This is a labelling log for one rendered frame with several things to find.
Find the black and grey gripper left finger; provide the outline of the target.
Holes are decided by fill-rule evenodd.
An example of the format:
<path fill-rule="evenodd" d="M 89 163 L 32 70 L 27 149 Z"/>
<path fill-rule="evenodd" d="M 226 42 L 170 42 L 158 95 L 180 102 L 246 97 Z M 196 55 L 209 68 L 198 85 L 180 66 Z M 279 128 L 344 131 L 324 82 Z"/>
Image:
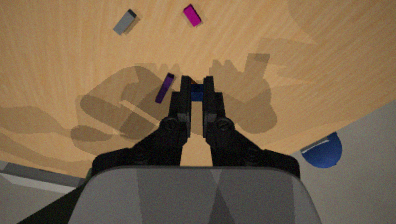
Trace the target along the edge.
<path fill-rule="evenodd" d="M 180 166 L 183 145 L 191 132 L 191 77 L 182 76 L 180 92 L 172 92 L 169 114 L 157 130 L 136 143 L 95 157 L 91 178 L 102 170 L 123 165 Z"/>

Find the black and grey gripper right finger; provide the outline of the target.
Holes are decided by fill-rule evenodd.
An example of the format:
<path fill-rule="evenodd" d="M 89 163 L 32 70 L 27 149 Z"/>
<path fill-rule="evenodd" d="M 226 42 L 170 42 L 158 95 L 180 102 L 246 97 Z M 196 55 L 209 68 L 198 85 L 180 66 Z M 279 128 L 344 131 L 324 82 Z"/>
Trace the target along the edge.
<path fill-rule="evenodd" d="M 273 167 L 300 179 L 298 161 L 289 155 L 262 150 L 240 132 L 225 115 L 222 92 L 215 92 L 213 76 L 203 79 L 203 138 L 210 145 L 213 166 Z"/>

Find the small blue block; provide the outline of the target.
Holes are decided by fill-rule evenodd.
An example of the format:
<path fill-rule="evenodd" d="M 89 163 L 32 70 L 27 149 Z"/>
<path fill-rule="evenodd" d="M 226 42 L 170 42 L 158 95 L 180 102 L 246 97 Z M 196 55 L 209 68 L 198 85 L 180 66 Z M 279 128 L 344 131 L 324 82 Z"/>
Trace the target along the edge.
<path fill-rule="evenodd" d="M 191 84 L 191 101 L 203 102 L 203 84 Z"/>

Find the magenta rectangular block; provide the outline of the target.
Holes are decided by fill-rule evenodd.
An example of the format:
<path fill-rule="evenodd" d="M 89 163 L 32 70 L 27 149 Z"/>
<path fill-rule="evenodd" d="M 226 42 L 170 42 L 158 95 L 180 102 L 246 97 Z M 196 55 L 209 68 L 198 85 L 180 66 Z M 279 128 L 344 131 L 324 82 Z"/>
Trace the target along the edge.
<path fill-rule="evenodd" d="M 199 17 L 198 13 L 192 6 L 192 4 L 188 5 L 186 8 L 183 10 L 184 14 L 186 17 L 189 19 L 193 27 L 201 23 L 201 18 Z"/>

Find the dark grey rectangular rod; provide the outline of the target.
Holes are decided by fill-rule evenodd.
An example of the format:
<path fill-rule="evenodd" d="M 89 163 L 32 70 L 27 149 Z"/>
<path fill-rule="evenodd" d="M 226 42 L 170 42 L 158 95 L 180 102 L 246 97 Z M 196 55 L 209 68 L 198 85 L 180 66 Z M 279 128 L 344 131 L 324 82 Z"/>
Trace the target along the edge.
<path fill-rule="evenodd" d="M 131 9 L 129 9 L 120 19 L 120 21 L 116 24 L 113 30 L 119 35 L 121 35 L 135 17 L 136 14 Z"/>

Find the dark purple rod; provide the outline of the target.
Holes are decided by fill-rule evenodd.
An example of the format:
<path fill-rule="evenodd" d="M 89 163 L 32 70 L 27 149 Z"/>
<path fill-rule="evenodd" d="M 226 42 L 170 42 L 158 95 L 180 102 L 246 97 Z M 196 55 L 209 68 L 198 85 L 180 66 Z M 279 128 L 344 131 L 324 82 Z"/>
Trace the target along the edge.
<path fill-rule="evenodd" d="M 156 100 L 155 100 L 156 103 L 161 104 L 161 102 L 162 102 L 164 96 L 166 95 L 166 93 L 167 93 L 167 91 L 168 91 L 173 79 L 174 79 L 174 75 L 171 74 L 171 73 L 168 73 L 166 78 L 165 78 L 165 80 L 164 80 L 164 82 L 163 82 L 163 84 L 162 84 L 162 86 L 161 86 L 161 88 L 160 88 L 160 91 L 159 91 L 159 93 L 158 93 L 158 95 L 156 97 Z"/>

